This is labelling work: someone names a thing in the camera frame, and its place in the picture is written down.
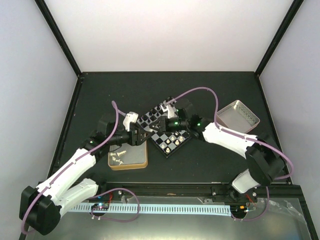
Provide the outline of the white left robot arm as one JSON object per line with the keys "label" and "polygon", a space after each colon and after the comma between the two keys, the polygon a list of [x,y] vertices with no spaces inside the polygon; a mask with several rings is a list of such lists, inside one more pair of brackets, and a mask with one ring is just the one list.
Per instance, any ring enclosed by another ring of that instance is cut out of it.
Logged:
{"label": "white left robot arm", "polygon": [[142,145],[149,135],[137,125],[137,120],[135,112],[125,114],[122,125],[119,125],[118,114],[113,122],[100,120],[97,131],[56,173],[36,187],[27,186],[21,193],[19,207],[22,233],[29,234],[26,226],[30,226],[45,236],[77,204],[88,199],[103,199],[108,188],[97,174],[88,175],[78,184],[75,182],[106,156],[111,146]]}

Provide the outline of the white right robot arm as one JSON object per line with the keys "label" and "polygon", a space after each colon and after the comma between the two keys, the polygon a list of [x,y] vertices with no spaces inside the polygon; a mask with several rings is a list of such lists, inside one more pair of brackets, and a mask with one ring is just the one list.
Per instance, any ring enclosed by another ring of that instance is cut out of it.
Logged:
{"label": "white right robot arm", "polygon": [[159,118],[160,132],[186,131],[201,141],[221,146],[246,160],[247,169],[239,173],[227,189],[228,198],[240,201],[246,192],[258,186],[268,187],[285,166],[279,149],[272,139],[241,133],[215,124],[213,120],[194,115],[192,118],[166,116]]}

